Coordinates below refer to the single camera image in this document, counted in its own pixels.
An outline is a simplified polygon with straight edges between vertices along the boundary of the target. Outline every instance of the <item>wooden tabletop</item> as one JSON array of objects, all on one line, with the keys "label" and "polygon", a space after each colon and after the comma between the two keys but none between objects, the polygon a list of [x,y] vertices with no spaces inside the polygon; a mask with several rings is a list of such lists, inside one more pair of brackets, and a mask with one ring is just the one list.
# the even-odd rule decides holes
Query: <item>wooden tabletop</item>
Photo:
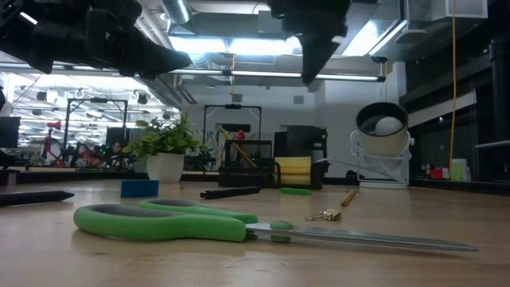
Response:
[{"label": "wooden tabletop", "polygon": [[[215,183],[161,185],[161,198],[198,201]],[[508,286],[510,198],[459,191],[361,190],[341,222],[304,216],[339,209],[352,187],[325,187],[311,197],[263,190],[258,195],[202,201],[253,212],[261,222],[436,238],[475,246],[478,253],[405,250],[334,242],[243,243],[207,240],[126,242],[78,230],[74,210],[120,200],[120,181],[18,186],[17,191],[75,193],[65,202],[0,209],[0,286]]]}]

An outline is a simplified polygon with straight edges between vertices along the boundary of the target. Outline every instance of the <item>white pot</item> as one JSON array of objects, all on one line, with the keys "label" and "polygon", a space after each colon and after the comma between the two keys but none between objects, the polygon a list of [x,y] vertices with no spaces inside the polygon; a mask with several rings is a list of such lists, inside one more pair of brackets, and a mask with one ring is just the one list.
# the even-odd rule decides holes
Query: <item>white pot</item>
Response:
[{"label": "white pot", "polygon": [[184,168],[184,155],[158,153],[147,157],[149,179],[160,183],[178,183]]}]

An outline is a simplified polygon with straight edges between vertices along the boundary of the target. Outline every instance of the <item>white ball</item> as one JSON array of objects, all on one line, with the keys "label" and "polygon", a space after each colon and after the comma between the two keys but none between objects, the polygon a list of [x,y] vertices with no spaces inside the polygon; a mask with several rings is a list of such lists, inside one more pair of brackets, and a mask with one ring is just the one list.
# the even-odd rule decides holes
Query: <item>white ball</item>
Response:
[{"label": "white ball", "polygon": [[377,136],[388,136],[400,130],[403,123],[393,116],[385,116],[375,125],[375,134]]}]

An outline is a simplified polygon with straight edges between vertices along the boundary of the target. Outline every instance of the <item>scissor blade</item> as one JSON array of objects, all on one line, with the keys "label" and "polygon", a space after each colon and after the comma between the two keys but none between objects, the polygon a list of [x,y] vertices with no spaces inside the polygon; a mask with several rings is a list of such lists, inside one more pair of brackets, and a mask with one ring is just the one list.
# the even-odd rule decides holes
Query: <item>scissor blade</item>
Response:
[{"label": "scissor blade", "polygon": [[287,236],[291,238],[307,238],[315,240],[352,242],[359,244],[372,244],[380,246],[397,246],[406,248],[420,248],[429,250],[448,251],[478,251],[478,249],[457,242],[446,242],[436,239],[411,238],[385,234],[369,234],[349,230],[332,230],[318,227],[294,226],[292,230],[272,230],[269,223],[246,224],[246,229],[255,234]]}]

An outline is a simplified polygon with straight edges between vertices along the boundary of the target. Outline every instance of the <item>green leaves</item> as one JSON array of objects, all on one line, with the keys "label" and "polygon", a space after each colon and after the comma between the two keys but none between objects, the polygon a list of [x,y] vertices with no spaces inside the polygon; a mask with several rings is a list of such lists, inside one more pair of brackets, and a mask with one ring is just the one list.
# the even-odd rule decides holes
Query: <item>green leaves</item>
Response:
[{"label": "green leaves", "polygon": [[149,155],[159,152],[186,154],[189,151],[205,151],[206,147],[194,138],[193,124],[189,121],[187,112],[180,121],[166,124],[152,119],[149,123],[144,120],[136,121],[136,126],[143,128],[146,133],[139,141],[131,142],[123,152],[132,153],[138,160],[145,161]]}]

